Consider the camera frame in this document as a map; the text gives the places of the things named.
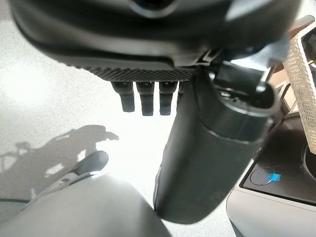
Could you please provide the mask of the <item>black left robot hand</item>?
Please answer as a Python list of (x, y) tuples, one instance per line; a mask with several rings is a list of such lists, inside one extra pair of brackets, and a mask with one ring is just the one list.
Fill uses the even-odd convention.
[[(279, 110), (264, 70), (288, 53), (298, 0), (11, 0), (22, 35), (50, 58), (110, 81), (126, 112), (177, 114), (158, 170), (154, 209), (193, 224), (255, 158)], [(236, 59), (252, 58), (263, 69)]]

